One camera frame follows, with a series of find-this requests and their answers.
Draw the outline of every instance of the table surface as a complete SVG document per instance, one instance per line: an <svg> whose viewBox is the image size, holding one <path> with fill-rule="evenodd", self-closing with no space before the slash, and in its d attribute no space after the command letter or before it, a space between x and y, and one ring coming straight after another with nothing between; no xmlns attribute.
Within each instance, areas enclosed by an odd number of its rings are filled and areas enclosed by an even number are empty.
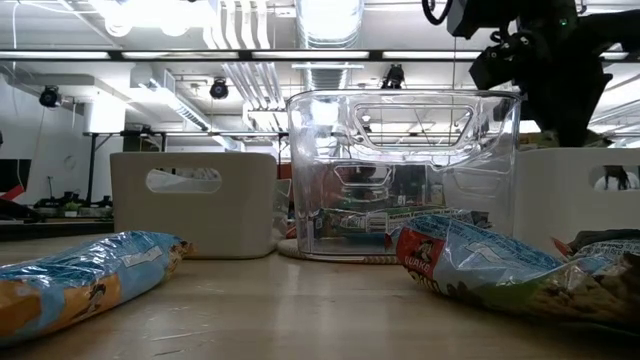
<svg viewBox="0 0 640 360"><path fill-rule="evenodd" d="M0 264L95 236L0 243ZM167 283L6 359L631 359L637 340L465 306L400 266L185 261Z"/></svg>

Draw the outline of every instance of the black camera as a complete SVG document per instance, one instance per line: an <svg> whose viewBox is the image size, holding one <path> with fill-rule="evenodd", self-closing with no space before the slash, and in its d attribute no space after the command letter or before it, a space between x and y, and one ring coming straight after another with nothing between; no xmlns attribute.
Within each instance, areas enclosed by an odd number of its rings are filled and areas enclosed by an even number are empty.
<svg viewBox="0 0 640 360"><path fill-rule="evenodd" d="M229 87L227 87L227 79L215 78L213 80L213 86L209 90L209 94L216 100L226 99L229 95Z"/></svg>
<svg viewBox="0 0 640 360"><path fill-rule="evenodd" d="M58 92L57 86L45 86L44 91L40 94L40 105L46 108L57 108L62 104L62 96Z"/></svg>
<svg viewBox="0 0 640 360"><path fill-rule="evenodd" d="M387 76L383 78L381 89L402 89L404 70L401 64L391 64Z"/></svg>

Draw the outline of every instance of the quaker logo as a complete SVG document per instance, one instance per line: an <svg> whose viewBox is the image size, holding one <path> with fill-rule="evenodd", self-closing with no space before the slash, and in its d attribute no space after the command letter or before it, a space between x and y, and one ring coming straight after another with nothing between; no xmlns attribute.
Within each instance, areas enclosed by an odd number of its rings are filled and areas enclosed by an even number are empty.
<svg viewBox="0 0 640 360"><path fill-rule="evenodd" d="M433 249L433 241L426 240L415 249L411 255L405 257L407 265L421 270L424 274L427 274L431 269L431 250Z"/></svg>
<svg viewBox="0 0 640 360"><path fill-rule="evenodd" d="M400 232L397 255L409 269L419 271L429 280L433 280L433 269L437 265L438 256L442 252L444 241L432 238L410 228Z"/></svg>

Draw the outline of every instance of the transparent container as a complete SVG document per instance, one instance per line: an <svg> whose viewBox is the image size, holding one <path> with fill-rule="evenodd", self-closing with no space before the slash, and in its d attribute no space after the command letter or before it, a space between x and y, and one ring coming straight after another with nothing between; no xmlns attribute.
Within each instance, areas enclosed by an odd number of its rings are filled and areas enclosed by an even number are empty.
<svg viewBox="0 0 640 360"><path fill-rule="evenodd" d="M337 90L289 100L299 250L395 254L428 213L511 235L520 100L478 91Z"/></svg>

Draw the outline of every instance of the blue chip bag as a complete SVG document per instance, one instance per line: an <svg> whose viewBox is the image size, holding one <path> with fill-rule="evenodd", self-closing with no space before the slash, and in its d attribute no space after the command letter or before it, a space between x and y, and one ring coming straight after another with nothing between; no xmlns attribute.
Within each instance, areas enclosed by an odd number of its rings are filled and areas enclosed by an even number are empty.
<svg viewBox="0 0 640 360"><path fill-rule="evenodd" d="M415 218L390 236L400 263L436 293L513 314L637 333L640 238L630 234L579 234L563 245L566 259L436 215Z"/></svg>
<svg viewBox="0 0 640 360"><path fill-rule="evenodd" d="M50 257L0 267L0 346L52 333L150 290L191 246L132 231Z"/></svg>

